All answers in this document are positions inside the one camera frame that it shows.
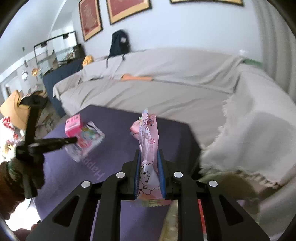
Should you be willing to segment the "pink bunny candy wrapper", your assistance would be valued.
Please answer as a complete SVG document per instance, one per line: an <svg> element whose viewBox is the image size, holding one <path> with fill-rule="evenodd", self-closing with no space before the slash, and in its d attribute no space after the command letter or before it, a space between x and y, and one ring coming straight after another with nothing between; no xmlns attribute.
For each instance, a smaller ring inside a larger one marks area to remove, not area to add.
<svg viewBox="0 0 296 241"><path fill-rule="evenodd" d="M158 169L159 133L157 118L144 109L142 116L130 127L131 134L138 140L140 150L138 202L145 207L170 205L161 194Z"/></svg>

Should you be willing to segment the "pink tissue pack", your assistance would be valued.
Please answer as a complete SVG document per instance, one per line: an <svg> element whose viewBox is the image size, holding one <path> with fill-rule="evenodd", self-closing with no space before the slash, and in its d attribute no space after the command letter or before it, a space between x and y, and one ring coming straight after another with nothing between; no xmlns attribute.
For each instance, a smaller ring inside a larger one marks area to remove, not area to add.
<svg viewBox="0 0 296 241"><path fill-rule="evenodd" d="M82 162L105 139L105 134L93 123L89 121L80 129L75 137L75 144L67 145L67 154L76 162Z"/></svg>

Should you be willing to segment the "trash bin with bag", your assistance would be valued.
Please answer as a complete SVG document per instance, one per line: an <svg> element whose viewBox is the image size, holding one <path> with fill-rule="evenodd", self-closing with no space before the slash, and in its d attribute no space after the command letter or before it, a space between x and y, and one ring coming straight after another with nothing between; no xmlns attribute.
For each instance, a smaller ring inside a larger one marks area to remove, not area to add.
<svg viewBox="0 0 296 241"><path fill-rule="evenodd" d="M159 240L207 240L201 199L174 200L168 209Z"/></svg>

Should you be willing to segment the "tan bag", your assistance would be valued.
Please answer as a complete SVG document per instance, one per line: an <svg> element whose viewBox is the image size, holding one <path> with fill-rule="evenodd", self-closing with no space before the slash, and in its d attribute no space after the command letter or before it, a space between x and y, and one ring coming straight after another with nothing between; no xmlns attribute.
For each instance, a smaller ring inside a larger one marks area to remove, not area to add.
<svg viewBox="0 0 296 241"><path fill-rule="evenodd" d="M48 99L45 97L45 92L38 90L25 97L21 96L18 90L12 92L12 94L1 105L1 114L3 117L10 117L11 123L19 130L26 130L28 117L30 113L29 103L36 100L41 105L39 109L39 116L47 105Z"/></svg>

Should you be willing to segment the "purple table cloth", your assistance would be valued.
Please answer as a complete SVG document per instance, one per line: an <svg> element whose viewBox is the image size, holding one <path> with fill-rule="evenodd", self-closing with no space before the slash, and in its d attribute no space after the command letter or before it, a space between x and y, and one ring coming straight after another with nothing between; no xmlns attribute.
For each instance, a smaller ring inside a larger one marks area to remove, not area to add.
<svg viewBox="0 0 296 241"><path fill-rule="evenodd" d="M84 123L92 121L105 135L82 162L74 161L65 150L47 153L44 172L45 185L34 203L44 219L82 181L98 183L121 170L124 163L133 160L139 148L131 135L131 125L141 116L140 111L129 112L88 106L80 112ZM200 148L188 125L157 118L159 148L166 160L176 162L183 173L192 173ZM158 240L168 206L143 207L124 201L121 205L121 240Z"/></svg>

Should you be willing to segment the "pink toy fridge box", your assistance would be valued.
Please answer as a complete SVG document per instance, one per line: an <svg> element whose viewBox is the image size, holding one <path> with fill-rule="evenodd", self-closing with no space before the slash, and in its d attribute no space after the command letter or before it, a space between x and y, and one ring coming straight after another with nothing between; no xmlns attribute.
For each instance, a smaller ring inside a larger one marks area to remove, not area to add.
<svg viewBox="0 0 296 241"><path fill-rule="evenodd" d="M82 121L80 114L76 114L67 119L65 123L65 134L67 137L74 137L81 129Z"/></svg>

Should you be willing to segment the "orange back scratcher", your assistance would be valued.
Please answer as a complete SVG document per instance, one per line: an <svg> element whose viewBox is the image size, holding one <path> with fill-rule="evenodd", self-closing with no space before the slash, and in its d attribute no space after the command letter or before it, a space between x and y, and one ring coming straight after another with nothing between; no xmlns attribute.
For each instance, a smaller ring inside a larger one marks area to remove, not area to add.
<svg viewBox="0 0 296 241"><path fill-rule="evenodd" d="M150 82L153 80L152 77L149 76L134 76L134 75L130 75L130 74L124 74L122 75L121 79L122 82L124 81L147 81Z"/></svg>

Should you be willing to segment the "grey covered sofa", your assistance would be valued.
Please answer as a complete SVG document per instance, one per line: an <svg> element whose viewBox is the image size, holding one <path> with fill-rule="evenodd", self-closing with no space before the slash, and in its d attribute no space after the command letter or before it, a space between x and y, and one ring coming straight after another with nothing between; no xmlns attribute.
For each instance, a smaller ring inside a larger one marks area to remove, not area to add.
<svg viewBox="0 0 296 241"><path fill-rule="evenodd" d="M122 75L153 80L124 81ZM89 105L148 109L188 123L202 147L203 180L250 184L248 210L270 236L295 215L295 103L262 69L239 56L163 48L96 61L61 80L53 97L67 114Z"/></svg>

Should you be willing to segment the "glass fish tank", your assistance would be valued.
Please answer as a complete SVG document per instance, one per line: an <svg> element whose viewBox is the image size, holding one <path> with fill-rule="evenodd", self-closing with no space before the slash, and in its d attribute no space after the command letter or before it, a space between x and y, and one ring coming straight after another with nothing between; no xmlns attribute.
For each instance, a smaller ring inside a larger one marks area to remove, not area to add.
<svg viewBox="0 0 296 241"><path fill-rule="evenodd" d="M42 78L59 67L85 57L83 46L78 43L75 31L62 33L44 40L33 47L36 66L31 75Z"/></svg>

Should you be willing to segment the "yellow plush toy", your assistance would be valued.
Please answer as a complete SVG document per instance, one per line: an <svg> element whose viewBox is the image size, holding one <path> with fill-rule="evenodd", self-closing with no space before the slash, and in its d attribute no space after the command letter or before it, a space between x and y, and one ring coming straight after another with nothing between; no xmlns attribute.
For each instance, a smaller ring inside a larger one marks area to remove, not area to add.
<svg viewBox="0 0 296 241"><path fill-rule="evenodd" d="M85 66L91 64L94 62L94 59L93 59L93 56L92 55L87 55L84 60L83 60L83 63L82 63L82 67L84 68Z"/></svg>

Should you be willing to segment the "dark backpack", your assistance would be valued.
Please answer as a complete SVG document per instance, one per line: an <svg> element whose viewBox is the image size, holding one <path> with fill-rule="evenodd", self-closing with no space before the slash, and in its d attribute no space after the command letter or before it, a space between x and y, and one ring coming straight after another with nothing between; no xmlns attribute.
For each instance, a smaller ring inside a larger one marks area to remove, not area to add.
<svg viewBox="0 0 296 241"><path fill-rule="evenodd" d="M108 68L109 58L121 56L122 61L125 60L125 55L130 52L130 40L127 32L118 30L112 34L111 47L109 55L106 59L106 68Z"/></svg>

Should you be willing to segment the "red framed picture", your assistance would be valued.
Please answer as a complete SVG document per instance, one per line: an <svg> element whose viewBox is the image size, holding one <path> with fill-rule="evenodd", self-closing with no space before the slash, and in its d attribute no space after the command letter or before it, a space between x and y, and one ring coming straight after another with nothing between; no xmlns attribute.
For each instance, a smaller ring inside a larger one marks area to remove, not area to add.
<svg viewBox="0 0 296 241"><path fill-rule="evenodd" d="M79 1L79 17L84 42L103 30L98 0Z"/></svg>
<svg viewBox="0 0 296 241"><path fill-rule="evenodd" d="M106 3L111 25L152 8L149 0L107 0Z"/></svg>

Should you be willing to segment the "white curtain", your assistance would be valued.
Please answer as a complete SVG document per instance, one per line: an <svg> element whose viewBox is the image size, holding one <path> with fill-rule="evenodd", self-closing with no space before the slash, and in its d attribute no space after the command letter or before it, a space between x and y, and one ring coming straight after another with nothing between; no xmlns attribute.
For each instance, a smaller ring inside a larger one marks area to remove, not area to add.
<svg viewBox="0 0 296 241"><path fill-rule="evenodd" d="M270 77L295 100L295 36L268 1L253 1L259 23L262 65Z"/></svg>

